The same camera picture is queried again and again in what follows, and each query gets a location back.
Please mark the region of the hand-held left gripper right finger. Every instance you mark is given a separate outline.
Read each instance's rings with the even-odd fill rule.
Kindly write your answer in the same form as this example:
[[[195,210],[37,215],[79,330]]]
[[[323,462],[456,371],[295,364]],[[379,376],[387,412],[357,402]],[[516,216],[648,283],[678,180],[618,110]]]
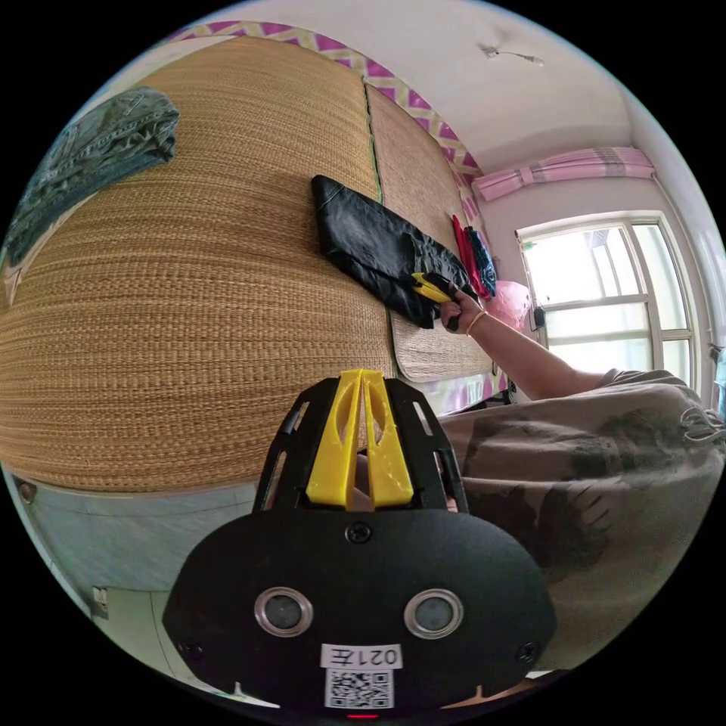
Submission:
[[[369,495],[374,506],[408,506],[413,487],[386,383],[379,371],[362,372]]]

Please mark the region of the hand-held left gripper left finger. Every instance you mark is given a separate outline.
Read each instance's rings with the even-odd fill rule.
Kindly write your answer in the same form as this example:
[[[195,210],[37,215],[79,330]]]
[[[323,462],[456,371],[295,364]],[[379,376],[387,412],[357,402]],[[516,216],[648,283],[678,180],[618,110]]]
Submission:
[[[361,371],[344,371],[335,386],[306,486],[313,505],[350,506],[355,485],[361,410]]]

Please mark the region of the person's right hand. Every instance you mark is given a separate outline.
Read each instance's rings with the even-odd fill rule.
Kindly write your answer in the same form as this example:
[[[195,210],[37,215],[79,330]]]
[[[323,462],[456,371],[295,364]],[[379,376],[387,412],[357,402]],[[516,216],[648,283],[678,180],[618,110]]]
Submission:
[[[453,334],[469,336],[487,316],[480,303],[462,290],[451,292],[451,300],[439,305],[444,328]]]

